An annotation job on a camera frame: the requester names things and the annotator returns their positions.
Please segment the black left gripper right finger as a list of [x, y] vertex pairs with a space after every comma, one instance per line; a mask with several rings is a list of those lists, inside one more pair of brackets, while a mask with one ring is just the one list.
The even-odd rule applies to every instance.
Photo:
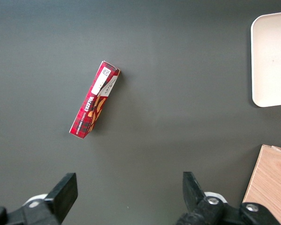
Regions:
[[265, 206], [255, 202], [230, 206], [225, 198], [204, 192], [192, 172], [183, 172], [183, 197], [188, 209], [177, 225], [279, 225]]

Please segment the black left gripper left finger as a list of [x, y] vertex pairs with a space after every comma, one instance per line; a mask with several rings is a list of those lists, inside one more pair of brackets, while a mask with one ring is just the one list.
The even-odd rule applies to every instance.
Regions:
[[78, 196], [76, 173], [67, 173], [44, 195], [36, 195], [19, 209], [0, 206], [0, 225], [60, 225]]

